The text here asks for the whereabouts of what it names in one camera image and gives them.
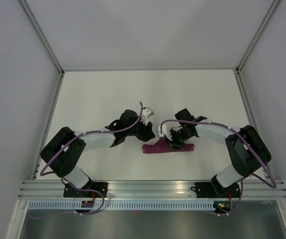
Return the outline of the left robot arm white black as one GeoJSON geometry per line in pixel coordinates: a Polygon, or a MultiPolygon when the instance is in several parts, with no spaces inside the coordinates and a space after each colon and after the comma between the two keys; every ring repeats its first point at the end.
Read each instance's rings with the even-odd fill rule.
{"type": "Polygon", "coordinates": [[[119,119],[102,130],[77,132],[67,126],[63,127],[40,153],[46,163],[40,175],[54,173],[67,181],[81,197],[88,197],[92,193],[92,180],[77,166],[82,153],[96,148],[118,146],[130,136],[142,142],[155,138],[149,120],[152,116],[153,110],[144,107],[140,114],[125,110],[119,119]]]}

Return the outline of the purple cloth napkin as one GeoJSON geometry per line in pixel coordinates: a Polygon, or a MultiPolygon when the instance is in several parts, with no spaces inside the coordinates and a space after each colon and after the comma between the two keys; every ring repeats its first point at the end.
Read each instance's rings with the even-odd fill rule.
{"type": "Polygon", "coordinates": [[[160,153],[170,153],[170,152],[189,152],[194,150],[195,145],[193,143],[188,143],[183,146],[183,148],[175,148],[173,145],[168,144],[165,138],[160,138],[154,144],[144,144],[142,146],[142,151],[145,154],[160,154],[160,153]]]}

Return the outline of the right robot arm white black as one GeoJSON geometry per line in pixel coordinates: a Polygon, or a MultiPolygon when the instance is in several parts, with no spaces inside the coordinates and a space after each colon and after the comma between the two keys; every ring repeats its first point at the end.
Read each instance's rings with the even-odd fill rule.
{"type": "Polygon", "coordinates": [[[213,122],[207,117],[195,118],[188,109],[175,114],[159,127],[159,137],[164,137],[169,150],[186,149],[186,141],[192,137],[210,139],[227,147],[231,163],[211,179],[211,191],[217,197],[224,196],[229,187],[254,175],[259,168],[267,173],[272,156],[256,129],[247,125],[241,128],[213,122]]]}

